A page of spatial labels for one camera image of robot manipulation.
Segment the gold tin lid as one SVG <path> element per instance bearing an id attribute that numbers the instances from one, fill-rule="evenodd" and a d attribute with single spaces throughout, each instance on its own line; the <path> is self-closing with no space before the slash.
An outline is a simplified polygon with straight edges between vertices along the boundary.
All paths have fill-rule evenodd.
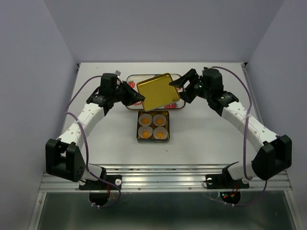
<path id="1" fill-rule="evenodd" d="M 145 97 L 142 100 L 144 111 L 151 111 L 180 100 L 176 87 L 169 85 L 172 82 L 171 74 L 165 73 L 136 84 L 138 93 Z"/>

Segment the orange cookie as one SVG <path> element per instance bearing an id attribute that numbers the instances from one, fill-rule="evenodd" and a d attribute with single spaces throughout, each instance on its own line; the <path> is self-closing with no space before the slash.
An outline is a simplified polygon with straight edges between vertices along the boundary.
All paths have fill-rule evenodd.
<path id="1" fill-rule="evenodd" d="M 141 119 L 141 123 L 144 126 L 150 125 L 150 119 L 147 118 L 147 117 L 144 117 L 144 118 Z"/>
<path id="2" fill-rule="evenodd" d="M 163 131 L 158 131 L 158 132 L 156 133 L 156 137 L 157 137 L 158 139 L 164 139 L 164 138 L 165 138 L 165 133 L 164 133 Z"/>
<path id="3" fill-rule="evenodd" d="M 164 123 L 164 120 L 162 118 L 158 118 L 156 119 L 156 124 L 159 125 L 159 126 L 162 126 Z"/>
<path id="4" fill-rule="evenodd" d="M 149 138 L 151 136 L 151 133 L 147 130 L 144 130 L 142 132 L 142 138 Z"/>

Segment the gold square cookie tin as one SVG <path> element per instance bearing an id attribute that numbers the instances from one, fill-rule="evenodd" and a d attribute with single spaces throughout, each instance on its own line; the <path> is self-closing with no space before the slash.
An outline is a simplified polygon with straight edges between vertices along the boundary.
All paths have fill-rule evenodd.
<path id="1" fill-rule="evenodd" d="M 138 143 L 155 143 L 155 144 L 168 143 L 170 141 L 170 116 L 169 116 L 169 112 L 166 111 L 166 110 L 153 110 L 153 111 L 149 111 L 149 112 L 146 112 L 144 110 L 140 110 L 138 112 L 138 118 L 142 114 L 150 114 L 150 115 L 152 115 L 152 117 L 154 117 L 156 114 L 163 114 L 166 117 L 166 125 L 162 126 L 162 127 L 167 129 L 167 131 L 168 131 L 168 139 L 166 139 L 166 140 L 157 140 L 157 139 L 153 138 L 153 139 L 150 139 L 150 140 L 144 140 L 144 139 L 138 139 L 138 134 L 136 134 L 137 142 Z M 141 125 L 137 122 L 137 132 L 138 132 L 138 128 L 139 127 L 141 127 Z M 154 123 L 153 123 L 153 120 L 152 120 L 152 124 L 150 125 L 150 127 L 154 131 L 154 129 L 156 127 L 158 127 L 158 126 L 155 126 Z"/>

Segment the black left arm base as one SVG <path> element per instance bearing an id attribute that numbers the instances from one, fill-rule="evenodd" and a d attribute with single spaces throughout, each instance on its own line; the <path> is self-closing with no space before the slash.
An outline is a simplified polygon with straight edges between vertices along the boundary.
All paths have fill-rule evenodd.
<path id="1" fill-rule="evenodd" d="M 122 181 L 122 175 L 108 175 L 106 181 L 112 184 L 115 184 L 117 187 L 121 189 L 121 184 L 117 185 L 116 181 Z M 92 190 L 117 190 L 115 187 L 110 186 L 101 181 L 92 181 L 92 180 L 82 180 L 83 184 L 79 184 L 79 190 L 81 191 L 92 191 Z"/>

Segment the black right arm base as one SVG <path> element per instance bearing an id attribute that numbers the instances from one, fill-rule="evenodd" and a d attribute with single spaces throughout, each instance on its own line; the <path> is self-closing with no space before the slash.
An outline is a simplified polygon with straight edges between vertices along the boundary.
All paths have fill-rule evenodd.
<path id="1" fill-rule="evenodd" d="M 234 180 L 227 168 L 223 168 L 221 173 L 207 174 L 203 182 L 207 189 L 248 189 L 249 183 L 243 183 L 242 179 Z"/>

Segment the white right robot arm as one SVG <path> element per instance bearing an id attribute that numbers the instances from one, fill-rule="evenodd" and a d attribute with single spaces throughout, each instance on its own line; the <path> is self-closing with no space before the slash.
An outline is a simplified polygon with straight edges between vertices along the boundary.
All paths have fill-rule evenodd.
<path id="1" fill-rule="evenodd" d="M 220 117 L 243 134 L 243 161 L 229 165 L 221 174 L 221 183 L 231 187 L 240 179 L 258 177 L 264 181 L 292 165 L 292 140 L 266 128 L 245 109 L 239 99 L 224 90 L 221 67 L 204 68 L 199 75 L 195 69 L 170 83 L 183 89 L 180 98 L 191 103 L 196 97 L 207 101 Z"/>

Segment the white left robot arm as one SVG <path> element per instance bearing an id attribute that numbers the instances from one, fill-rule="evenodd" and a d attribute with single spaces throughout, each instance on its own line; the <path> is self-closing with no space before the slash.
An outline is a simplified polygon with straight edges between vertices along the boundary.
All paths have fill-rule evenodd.
<path id="1" fill-rule="evenodd" d="M 89 163 L 87 138 L 115 103 L 130 106 L 145 97 L 114 73 L 104 73 L 97 78 L 100 85 L 86 100 L 81 113 L 76 116 L 66 111 L 74 121 L 58 138 L 47 141 L 45 159 L 48 174 L 72 182 L 90 180 L 95 188 L 101 189 L 106 185 L 106 169 Z"/>

